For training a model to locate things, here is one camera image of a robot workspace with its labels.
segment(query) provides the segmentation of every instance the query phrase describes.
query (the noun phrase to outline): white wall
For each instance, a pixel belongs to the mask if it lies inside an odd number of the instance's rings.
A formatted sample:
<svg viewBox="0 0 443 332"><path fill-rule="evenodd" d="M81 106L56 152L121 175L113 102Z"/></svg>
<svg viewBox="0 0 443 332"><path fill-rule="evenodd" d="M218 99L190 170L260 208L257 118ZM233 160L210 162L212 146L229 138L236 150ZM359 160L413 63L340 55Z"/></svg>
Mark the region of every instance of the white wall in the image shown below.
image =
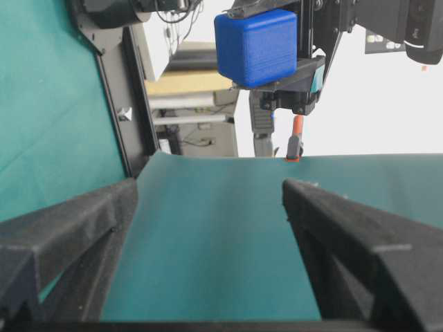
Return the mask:
<svg viewBox="0 0 443 332"><path fill-rule="evenodd" d="M214 18L232 6L233 1L204 0L204 11L192 27L187 42L215 42ZM161 13L164 19L175 21L178 15ZM145 36L139 36L139 44L143 52L147 79L157 81L177 51L189 30L192 15L178 24L167 24L154 12L148 22L143 24Z"/></svg>
<svg viewBox="0 0 443 332"><path fill-rule="evenodd" d="M443 153L443 63L422 72L405 53L364 55L364 43L363 28L343 36L321 101L305 119L305 155ZM248 113L244 98L237 114ZM275 112L278 156L286 154L292 119L288 110ZM241 156L251 156L251 126L239 122Z"/></svg>

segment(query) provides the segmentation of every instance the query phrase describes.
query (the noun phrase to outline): white background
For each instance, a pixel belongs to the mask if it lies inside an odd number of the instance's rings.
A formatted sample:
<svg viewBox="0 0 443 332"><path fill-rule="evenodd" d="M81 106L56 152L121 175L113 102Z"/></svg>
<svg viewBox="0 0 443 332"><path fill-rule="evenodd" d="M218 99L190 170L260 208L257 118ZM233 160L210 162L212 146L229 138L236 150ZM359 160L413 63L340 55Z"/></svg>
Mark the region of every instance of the white background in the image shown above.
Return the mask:
<svg viewBox="0 0 443 332"><path fill-rule="evenodd" d="M188 40L213 42L213 19L232 1L205 0ZM443 63L430 66L405 53L365 55L365 30L345 33L321 101L305 119L305 155L443 153ZM293 115L275 111L275 147L286 154ZM236 108L239 156L253 156L248 93Z"/></svg>

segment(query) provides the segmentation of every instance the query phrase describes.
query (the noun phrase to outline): green fabric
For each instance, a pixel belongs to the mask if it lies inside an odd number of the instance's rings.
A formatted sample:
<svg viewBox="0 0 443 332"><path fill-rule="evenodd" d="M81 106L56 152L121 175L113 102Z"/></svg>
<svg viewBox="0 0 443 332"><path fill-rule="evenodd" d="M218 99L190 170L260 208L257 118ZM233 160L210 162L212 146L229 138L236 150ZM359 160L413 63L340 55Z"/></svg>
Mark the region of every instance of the green fabric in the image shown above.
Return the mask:
<svg viewBox="0 0 443 332"><path fill-rule="evenodd" d="M317 320L282 206L297 178L443 226L443 156L191 159L158 153L103 320Z"/></svg>
<svg viewBox="0 0 443 332"><path fill-rule="evenodd" d="M93 52L64 3L0 1L0 221L125 177Z"/></svg>
<svg viewBox="0 0 443 332"><path fill-rule="evenodd" d="M43 288L39 293L39 302L43 303L44 300L48 297L54 287L57 285L58 281L62 277L62 274L58 275L53 281L51 281L48 286Z"/></svg>

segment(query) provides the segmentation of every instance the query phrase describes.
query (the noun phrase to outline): blue plastic cube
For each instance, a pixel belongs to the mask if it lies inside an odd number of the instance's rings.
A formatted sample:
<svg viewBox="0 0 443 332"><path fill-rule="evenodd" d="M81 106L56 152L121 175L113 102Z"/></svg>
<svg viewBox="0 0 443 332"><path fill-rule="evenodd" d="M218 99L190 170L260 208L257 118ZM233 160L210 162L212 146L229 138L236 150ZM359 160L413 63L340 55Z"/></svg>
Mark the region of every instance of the blue plastic cube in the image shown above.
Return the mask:
<svg viewBox="0 0 443 332"><path fill-rule="evenodd" d="M215 18L221 75L248 88L293 75L297 70L297 15L272 10L248 19Z"/></svg>

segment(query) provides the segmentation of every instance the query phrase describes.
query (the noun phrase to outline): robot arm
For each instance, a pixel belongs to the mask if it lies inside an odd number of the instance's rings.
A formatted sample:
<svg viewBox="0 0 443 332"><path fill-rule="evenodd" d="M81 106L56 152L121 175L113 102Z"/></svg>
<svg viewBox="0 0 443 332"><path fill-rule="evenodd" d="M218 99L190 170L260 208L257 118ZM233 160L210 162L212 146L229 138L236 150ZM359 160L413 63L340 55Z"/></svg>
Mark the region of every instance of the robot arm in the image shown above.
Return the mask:
<svg viewBox="0 0 443 332"><path fill-rule="evenodd" d="M272 144L269 145L273 123L264 133L263 128L256 126L257 120L264 112L272 113L277 108L309 115L320 100L342 34L351 33L356 24L396 43L405 43L407 55L417 62L438 64L443 55L443 1L236 0L228 16L246 19L278 8L290 10L299 18L298 70L290 77L251 89L257 156L271 156L273 151ZM314 45L323 50L325 57L313 56Z"/></svg>

